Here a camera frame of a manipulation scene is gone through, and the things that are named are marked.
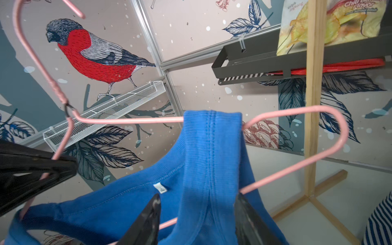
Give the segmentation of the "blue tank top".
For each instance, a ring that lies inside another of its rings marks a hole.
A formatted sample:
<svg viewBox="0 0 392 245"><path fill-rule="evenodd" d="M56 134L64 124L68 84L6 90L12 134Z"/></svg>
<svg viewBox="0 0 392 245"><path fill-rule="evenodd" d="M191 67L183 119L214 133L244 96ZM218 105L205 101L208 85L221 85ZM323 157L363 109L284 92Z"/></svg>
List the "blue tank top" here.
<svg viewBox="0 0 392 245"><path fill-rule="evenodd" d="M15 215L7 245L36 245L30 230L50 230L86 245L119 241L155 194L161 245L235 245L234 202L255 181L242 132L242 115L187 111L181 134L153 166L63 203L32 206Z"/></svg>

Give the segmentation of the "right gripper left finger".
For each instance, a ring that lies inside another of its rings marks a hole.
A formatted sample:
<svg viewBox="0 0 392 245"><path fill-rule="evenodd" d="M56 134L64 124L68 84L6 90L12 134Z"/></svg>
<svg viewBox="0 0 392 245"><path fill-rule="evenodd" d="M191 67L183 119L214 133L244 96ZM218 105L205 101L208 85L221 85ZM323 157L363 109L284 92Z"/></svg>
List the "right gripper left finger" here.
<svg viewBox="0 0 392 245"><path fill-rule="evenodd" d="M161 199L155 194L116 245L157 245Z"/></svg>

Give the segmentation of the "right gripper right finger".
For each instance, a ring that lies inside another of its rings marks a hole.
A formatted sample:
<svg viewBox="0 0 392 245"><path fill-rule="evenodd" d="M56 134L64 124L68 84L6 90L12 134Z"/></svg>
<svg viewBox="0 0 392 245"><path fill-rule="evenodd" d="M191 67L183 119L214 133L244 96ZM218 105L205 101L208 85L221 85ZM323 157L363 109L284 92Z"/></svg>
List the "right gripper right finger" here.
<svg viewBox="0 0 392 245"><path fill-rule="evenodd" d="M234 203L235 234L239 245L282 245L245 196L239 193Z"/></svg>

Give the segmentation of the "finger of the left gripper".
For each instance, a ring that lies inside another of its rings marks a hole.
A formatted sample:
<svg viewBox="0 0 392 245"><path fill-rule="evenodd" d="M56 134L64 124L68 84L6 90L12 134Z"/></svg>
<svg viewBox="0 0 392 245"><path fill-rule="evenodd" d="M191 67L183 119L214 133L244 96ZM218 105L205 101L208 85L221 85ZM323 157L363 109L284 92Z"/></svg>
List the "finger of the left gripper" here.
<svg viewBox="0 0 392 245"><path fill-rule="evenodd" d="M1 215L77 174L77 159L1 140Z"/></svg>

